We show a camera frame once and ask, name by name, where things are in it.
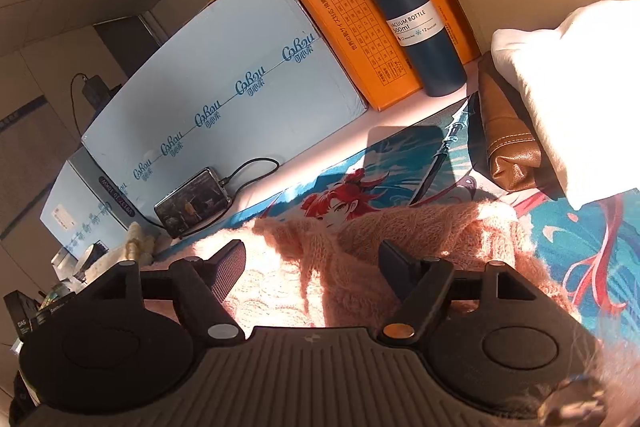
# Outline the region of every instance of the light blue box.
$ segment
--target light blue box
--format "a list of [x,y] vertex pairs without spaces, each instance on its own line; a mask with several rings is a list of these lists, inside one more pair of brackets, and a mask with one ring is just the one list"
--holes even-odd
[[[297,0],[217,0],[165,43],[89,127],[84,146],[149,218],[205,167],[284,163],[366,110]],[[230,184],[271,169],[254,164]]]
[[147,234],[157,236],[159,232],[123,197],[83,147],[63,165],[40,220],[76,259],[94,243],[100,242],[109,250],[123,245],[133,221]]

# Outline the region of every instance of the pink knitted sweater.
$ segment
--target pink knitted sweater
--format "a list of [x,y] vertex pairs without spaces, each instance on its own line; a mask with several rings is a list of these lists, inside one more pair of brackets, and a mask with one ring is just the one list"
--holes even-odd
[[[483,270],[504,261],[579,319],[561,285],[534,257],[529,235],[505,203],[483,202],[390,208],[347,221],[337,229],[313,218],[256,219],[221,230],[178,257],[208,259],[231,239],[246,246],[246,269],[225,299],[245,334],[256,325],[379,328],[399,301],[378,270],[378,247],[388,239],[410,255],[437,256],[458,269]],[[170,303],[147,308],[175,317]],[[473,303],[459,303],[469,309]]]

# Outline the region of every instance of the dark blue thermos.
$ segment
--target dark blue thermos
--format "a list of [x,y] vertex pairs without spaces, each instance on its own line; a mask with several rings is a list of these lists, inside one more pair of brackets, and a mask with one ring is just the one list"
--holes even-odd
[[444,96],[463,86],[465,69],[431,0],[373,1],[429,96]]

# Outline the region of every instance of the white label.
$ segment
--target white label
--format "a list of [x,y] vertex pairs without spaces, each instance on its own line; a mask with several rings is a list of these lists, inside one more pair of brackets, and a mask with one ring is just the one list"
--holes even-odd
[[53,209],[51,213],[53,218],[58,222],[58,224],[65,230],[73,230],[76,227],[76,222],[74,218],[71,217],[66,211],[66,208],[59,204],[56,208]]
[[401,46],[425,41],[444,29],[438,10],[431,1],[386,23]]

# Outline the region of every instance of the size chart table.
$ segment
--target size chart table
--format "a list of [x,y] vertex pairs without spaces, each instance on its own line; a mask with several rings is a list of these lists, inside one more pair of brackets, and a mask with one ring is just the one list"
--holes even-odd
[[329,0],[367,55],[380,82],[387,85],[406,74],[390,39],[367,0]]

